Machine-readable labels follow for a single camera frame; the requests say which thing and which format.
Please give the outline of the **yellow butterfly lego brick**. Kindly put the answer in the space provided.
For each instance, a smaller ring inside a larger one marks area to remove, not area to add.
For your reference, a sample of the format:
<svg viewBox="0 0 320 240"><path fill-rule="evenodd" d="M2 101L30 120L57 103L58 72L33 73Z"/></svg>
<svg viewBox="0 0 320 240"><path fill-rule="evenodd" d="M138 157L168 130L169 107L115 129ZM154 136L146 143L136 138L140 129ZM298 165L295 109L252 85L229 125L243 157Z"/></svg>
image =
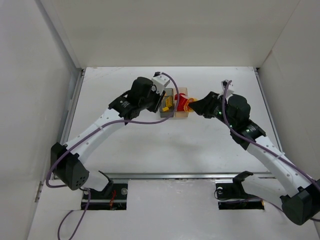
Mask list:
<svg viewBox="0 0 320 240"><path fill-rule="evenodd" d="M192 113L194 110L189 106L190 103L193 103L196 99L195 98L188 98L183 106L183 110L187 113Z"/></svg>

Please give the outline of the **red angled lego brick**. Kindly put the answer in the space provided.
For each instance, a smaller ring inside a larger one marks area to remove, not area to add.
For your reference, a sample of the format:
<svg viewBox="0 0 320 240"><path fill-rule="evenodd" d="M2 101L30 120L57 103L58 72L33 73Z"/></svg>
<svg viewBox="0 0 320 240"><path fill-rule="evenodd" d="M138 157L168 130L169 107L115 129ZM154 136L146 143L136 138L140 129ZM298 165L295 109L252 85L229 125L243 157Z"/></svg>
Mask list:
<svg viewBox="0 0 320 240"><path fill-rule="evenodd" d="M174 100L177 101L178 99L188 99L188 96L184 94L183 92L176 94L174 96Z"/></svg>

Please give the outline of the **yellow striped lego brick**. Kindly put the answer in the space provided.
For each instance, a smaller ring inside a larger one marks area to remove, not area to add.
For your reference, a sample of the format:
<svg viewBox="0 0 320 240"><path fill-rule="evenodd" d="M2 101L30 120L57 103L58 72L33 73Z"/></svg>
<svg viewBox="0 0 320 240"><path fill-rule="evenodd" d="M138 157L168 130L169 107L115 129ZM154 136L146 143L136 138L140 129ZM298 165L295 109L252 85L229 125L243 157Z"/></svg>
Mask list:
<svg viewBox="0 0 320 240"><path fill-rule="evenodd" d="M166 96L164 100L165 106L170 108L173 105L173 97L172 96Z"/></svg>

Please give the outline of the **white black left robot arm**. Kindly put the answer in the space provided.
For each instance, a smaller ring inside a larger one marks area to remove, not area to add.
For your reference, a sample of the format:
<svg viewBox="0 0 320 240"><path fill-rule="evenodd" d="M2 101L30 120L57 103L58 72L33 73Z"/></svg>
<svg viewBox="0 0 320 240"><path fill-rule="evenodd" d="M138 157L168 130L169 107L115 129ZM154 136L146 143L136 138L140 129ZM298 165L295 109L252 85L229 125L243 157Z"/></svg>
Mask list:
<svg viewBox="0 0 320 240"><path fill-rule="evenodd" d="M86 169L86 161L111 134L133 122L141 111L157 112L169 83L170 79L161 73L151 79L135 79L131 88L113 100L86 130L64 144L55 143L51 147L52 173L73 191L83 188L108 195L113 182L101 171Z"/></svg>

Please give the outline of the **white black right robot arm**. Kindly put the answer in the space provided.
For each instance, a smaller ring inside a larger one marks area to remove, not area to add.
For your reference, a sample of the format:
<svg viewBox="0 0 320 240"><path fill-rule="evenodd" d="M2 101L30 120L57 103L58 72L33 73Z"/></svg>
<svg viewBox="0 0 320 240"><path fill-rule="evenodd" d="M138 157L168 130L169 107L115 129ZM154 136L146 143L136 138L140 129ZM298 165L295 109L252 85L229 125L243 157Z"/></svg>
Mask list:
<svg viewBox="0 0 320 240"><path fill-rule="evenodd" d="M279 208L296 225L314 220L320 212L320 182L312 179L280 152L265 131L250 120L251 106L243 96L228 99L210 92L205 98L188 105L199 116L216 118L230 127L232 139L258 159L278 183L267 183L252 172L243 171L233 177L232 198L261 198Z"/></svg>

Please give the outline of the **orange transparent container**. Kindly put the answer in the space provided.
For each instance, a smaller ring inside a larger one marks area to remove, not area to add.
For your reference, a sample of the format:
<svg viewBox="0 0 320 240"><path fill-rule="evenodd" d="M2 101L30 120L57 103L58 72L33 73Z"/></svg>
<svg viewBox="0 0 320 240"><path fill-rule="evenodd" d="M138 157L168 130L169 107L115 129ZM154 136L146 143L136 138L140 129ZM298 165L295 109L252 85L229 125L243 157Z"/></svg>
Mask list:
<svg viewBox="0 0 320 240"><path fill-rule="evenodd" d="M173 89L173 103L174 107L177 105L177 109L174 113L175 118L187 118L189 113L187 110L187 103L190 101L188 96L188 89L186 87L178 88L179 94L177 94L176 89Z"/></svg>

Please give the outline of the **grey transparent container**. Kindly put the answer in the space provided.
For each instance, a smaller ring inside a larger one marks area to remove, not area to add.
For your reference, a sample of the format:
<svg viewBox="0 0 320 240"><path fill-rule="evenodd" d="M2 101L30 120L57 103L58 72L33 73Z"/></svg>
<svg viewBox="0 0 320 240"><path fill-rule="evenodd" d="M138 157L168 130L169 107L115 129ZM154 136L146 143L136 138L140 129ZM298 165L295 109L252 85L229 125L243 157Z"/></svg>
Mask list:
<svg viewBox="0 0 320 240"><path fill-rule="evenodd" d="M167 118L168 116L172 115L174 110L174 90L172 88L165 88L165 95L161 101L159 107L159 114L161 118Z"/></svg>

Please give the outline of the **aluminium rail front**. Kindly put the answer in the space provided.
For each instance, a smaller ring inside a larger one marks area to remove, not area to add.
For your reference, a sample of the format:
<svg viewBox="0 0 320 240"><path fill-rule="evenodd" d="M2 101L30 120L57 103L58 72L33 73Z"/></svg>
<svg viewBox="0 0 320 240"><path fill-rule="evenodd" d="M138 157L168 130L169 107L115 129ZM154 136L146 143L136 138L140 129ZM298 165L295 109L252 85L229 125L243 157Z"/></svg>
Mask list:
<svg viewBox="0 0 320 240"><path fill-rule="evenodd" d="M111 179L127 180L184 180L184 179L232 179L238 172L229 173L107 173Z"/></svg>

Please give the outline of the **aluminium rail left side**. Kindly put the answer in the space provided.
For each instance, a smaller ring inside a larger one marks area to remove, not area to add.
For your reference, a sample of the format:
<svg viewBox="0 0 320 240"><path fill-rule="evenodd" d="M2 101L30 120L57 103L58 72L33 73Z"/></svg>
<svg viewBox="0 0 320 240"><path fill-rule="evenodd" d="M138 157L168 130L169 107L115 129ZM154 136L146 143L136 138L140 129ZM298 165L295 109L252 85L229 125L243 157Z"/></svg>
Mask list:
<svg viewBox="0 0 320 240"><path fill-rule="evenodd" d="M56 141L50 147L49 153L51 153L51 148L59 143L62 145L65 143L70 135L71 125L75 115L75 109L78 103L80 91L82 88L84 75L86 69L77 69L75 74L71 75L66 100L63 105L62 118L59 124L58 135Z"/></svg>

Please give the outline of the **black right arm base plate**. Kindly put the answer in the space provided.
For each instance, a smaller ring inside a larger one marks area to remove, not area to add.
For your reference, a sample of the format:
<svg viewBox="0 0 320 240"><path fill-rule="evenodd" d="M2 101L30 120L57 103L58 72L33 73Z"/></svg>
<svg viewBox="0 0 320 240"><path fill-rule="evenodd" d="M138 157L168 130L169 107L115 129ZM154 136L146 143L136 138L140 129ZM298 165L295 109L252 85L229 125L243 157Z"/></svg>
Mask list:
<svg viewBox="0 0 320 240"><path fill-rule="evenodd" d="M264 202L259 197L245 193L232 182L216 182L214 197L219 210L264 210Z"/></svg>

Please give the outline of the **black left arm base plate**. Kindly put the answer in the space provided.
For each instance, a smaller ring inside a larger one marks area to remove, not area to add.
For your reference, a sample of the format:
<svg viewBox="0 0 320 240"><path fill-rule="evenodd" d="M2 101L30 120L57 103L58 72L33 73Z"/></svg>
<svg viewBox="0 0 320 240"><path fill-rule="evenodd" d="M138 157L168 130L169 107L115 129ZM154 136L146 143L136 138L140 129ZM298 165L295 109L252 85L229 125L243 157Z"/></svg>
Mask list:
<svg viewBox="0 0 320 240"><path fill-rule="evenodd" d="M104 196L101 192L91 189L89 194L83 193L80 207L89 211L122 211L127 209L128 182L116 181L113 183L110 192Z"/></svg>

